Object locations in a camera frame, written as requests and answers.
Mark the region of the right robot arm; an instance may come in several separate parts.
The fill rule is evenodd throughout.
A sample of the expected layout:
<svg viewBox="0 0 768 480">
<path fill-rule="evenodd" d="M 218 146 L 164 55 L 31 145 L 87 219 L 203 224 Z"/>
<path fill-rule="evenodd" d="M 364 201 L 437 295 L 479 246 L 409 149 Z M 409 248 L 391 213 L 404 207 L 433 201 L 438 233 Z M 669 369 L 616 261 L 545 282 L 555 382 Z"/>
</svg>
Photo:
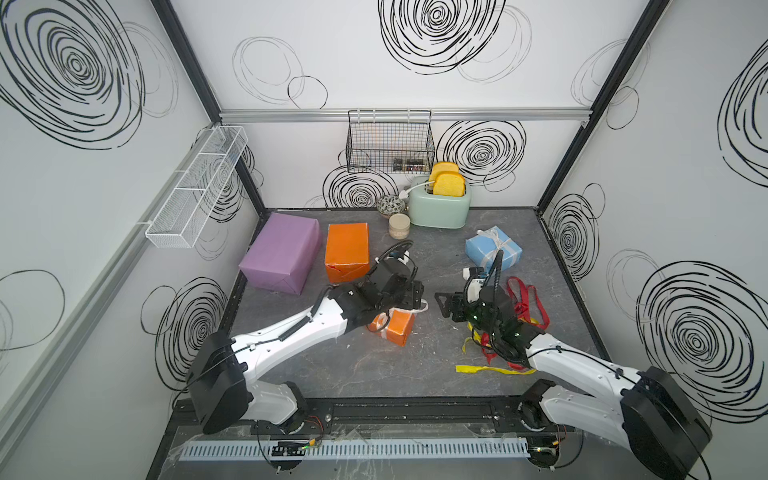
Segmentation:
<svg viewBox="0 0 768 480">
<path fill-rule="evenodd" d="M 501 284 L 502 259 L 498 253 L 490 267 L 469 269 L 461 291 L 435 299 L 441 314 L 467 324 L 491 355 L 545 373 L 521 398 L 524 426 L 572 426 L 629 450 L 661 479 L 692 478 L 712 431 L 678 383 L 658 367 L 637 370 L 571 347 L 542 322 L 525 320 Z"/>
</svg>

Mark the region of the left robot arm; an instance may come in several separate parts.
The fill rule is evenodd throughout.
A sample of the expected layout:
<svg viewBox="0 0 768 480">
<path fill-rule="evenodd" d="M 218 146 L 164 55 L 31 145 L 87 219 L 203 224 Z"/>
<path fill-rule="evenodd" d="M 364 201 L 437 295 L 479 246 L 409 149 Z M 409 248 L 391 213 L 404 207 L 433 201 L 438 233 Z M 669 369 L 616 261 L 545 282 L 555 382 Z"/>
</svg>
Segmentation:
<svg viewBox="0 0 768 480">
<path fill-rule="evenodd" d="M 241 420 L 298 429 L 308 411 L 300 390 L 293 382 L 266 382 L 263 375 L 393 309 L 420 309 L 424 287 L 417 272 L 407 260 L 380 258 L 361 279 L 327 286 L 311 307 L 282 321 L 235 337 L 221 331 L 209 335 L 186 377 L 203 433 L 218 433 Z"/>
</svg>

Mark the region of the yellow ribbon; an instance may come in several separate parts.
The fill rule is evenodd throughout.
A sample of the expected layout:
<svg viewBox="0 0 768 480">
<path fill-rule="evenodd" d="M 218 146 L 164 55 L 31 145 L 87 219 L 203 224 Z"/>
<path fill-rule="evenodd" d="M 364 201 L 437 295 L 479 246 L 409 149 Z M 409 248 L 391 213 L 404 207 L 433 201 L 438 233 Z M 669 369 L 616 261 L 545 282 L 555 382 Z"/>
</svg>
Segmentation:
<svg viewBox="0 0 768 480">
<path fill-rule="evenodd" d="M 529 376 L 536 373 L 536 370 L 531 367 L 526 367 L 521 364 L 515 364 L 506 362 L 505 367 L 495 367 L 492 365 L 492 361 L 499 358 L 500 355 L 491 347 L 490 336 L 487 333 L 481 333 L 478 329 L 473 327 L 470 323 L 467 323 L 467 328 L 470 335 L 464 340 L 461 351 L 463 354 L 467 351 L 467 346 L 472 343 L 480 348 L 481 353 L 485 358 L 484 365 L 459 365 L 455 366 L 455 372 L 460 374 L 477 374 L 480 372 L 495 372 L 508 376 Z"/>
</svg>

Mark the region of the orange box red ribbon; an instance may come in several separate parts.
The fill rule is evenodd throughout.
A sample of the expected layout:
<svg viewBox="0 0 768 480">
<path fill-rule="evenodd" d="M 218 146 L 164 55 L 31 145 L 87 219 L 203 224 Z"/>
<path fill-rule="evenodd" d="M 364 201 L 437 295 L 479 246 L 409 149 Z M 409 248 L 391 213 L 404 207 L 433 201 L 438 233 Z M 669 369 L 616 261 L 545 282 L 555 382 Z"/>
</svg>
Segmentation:
<svg viewBox="0 0 768 480">
<path fill-rule="evenodd" d="M 332 284 L 363 277 L 370 265 L 368 224 L 331 224 L 328 228 L 324 264 Z"/>
</svg>

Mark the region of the purple gift box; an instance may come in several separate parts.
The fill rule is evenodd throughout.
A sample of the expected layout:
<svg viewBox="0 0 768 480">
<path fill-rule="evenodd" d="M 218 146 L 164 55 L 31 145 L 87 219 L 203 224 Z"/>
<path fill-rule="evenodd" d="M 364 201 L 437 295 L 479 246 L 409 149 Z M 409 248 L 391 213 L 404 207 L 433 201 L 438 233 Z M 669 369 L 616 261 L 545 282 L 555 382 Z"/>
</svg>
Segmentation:
<svg viewBox="0 0 768 480">
<path fill-rule="evenodd" d="M 273 213 L 239 270 L 254 287 L 300 295 L 320 245 L 318 220 Z"/>
</svg>

